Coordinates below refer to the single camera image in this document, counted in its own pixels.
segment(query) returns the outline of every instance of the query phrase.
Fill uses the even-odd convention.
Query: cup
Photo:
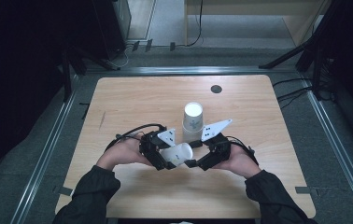
[[[183,142],[189,143],[201,139],[203,127],[203,107],[197,102],[186,104],[182,122]]]
[[[183,127],[189,132],[198,132],[203,129],[203,107],[196,102],[185,105]]]
[[[193,158],[193,151],[191,150],[191,146],[187,143],[181,143],[174,147],[163,149],[160,154],[162,154],[162,157],[166,161],[170,161],[175,166],[181,165],[185,161]]]
[[[186,143],[190,143],[190,142],[194,142],[197,140],[201,140],[202,134],[203,134],[203,128],[204,126],[201,128],[201,130],[197,131],[197,132],[190,132],[188,130],[186,130],[185,127],[182,127],[183,129],[183,142]]]

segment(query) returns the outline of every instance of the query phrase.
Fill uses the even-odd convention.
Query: black sleeve
[[[275,175],[262,170],[246,180],[246,185],[248,198],[260,205],[261,223],[317,223],[307,218]]]
[[[106,205],[119,188],[115,173],[94,165],[81,177],[72,202],[57,213],[53,223],[106,223]]]

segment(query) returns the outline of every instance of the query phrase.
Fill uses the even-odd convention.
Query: cable
[[[124,66],[127,65],[128,62],[130,61],[130,59],[129,59],[127,53],[126,53],[126,50],[129,49],[129,48],[131,48],[131,47],[132,47],[132,46],[129,46],[129,47],[127,47],[127,48],[123,51],[124,57],[125,57],[125,59],[126,59],[126,62],[125,62],[124,64],[118,65],[118,64],[115,64],[115,63],[111,62],[111,61],[116,60],[116,58],[120,56],[119,54],[118,54],[117,56],[115,56],[111,61],[110,61],[110,60],[107,60],[106,63],[108,63],[108,64],[110,64],[110,65],[113,65],[113,66],[115,66],[115,67],[118,67],[118,68],[124,67]]]
[[[281,109],[284,109],[285,107],[287,107],[288,105],[290,105],[294,100],[296,100],[297,98],[303,96],[303,95],[304,95],[305,93],[307,93],[307,92],[308,92],[308,91],[303,91],[303,92],[299,93],[299,95],[293,97],[286,105],[283,105],[283,106],[281,107]]]
[[[300,78],[293,78],[293,79],[288,79],[288,80],[282,80],[282,81],[279,81],[279,82],[276,82],[275,84],[273,84],[273,87],[276,86],[276,85],[278,85],[278,84],[281,84],[281,83],[291,82],[291,81],[297,81],[297,80],[309,80],[309,81],[312,81],[313,79],[300,77]]]
[[[197,43],[197,41],[200,39],[200,37],[201,37],[201,34],[202,34],[202,17],[203,17],[203,1],[204,0],[201,0],[201,4],[200,4],[199,35],[197,36],[197,39],[193,43],[187,45],[186,47],[191,47],[191,46],[195,45]]]

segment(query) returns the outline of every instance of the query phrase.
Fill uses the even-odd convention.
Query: person's arm
[[[230,158],[213,168],[246,179],[248,198],[260,205],[261,223],[317,223],[292,200],[278,177],[261,170],[241,147],[232,145]]]
[[[92,169],[81,177],[72,202],[57,213],[53,223],[106,223],[106,205],[120,188],[113,168],[133,162],[151,165],[139,153],[139,139],[128,139],[108,149]]]

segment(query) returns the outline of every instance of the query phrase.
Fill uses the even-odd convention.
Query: aluminum rail
[[[311,83],[309,81],[303,81],[303,85],[305,87],[309,87],[311,86]],[[327,134],[327,137],[331,143],[334,155],[339,161],[340,166],[342,167],[342,170],[345,173],[346,179],[353,191],[353,162],[349,158],[348,153],[337,134],[337,131],[334,129],[331,120],[328,117],[328,114],[323,106],[323,103],[319,102],[314,93],[311,91],[308,93],[308,98],[314,110],[316,111],[322,128],[324,129],[325,134]]]

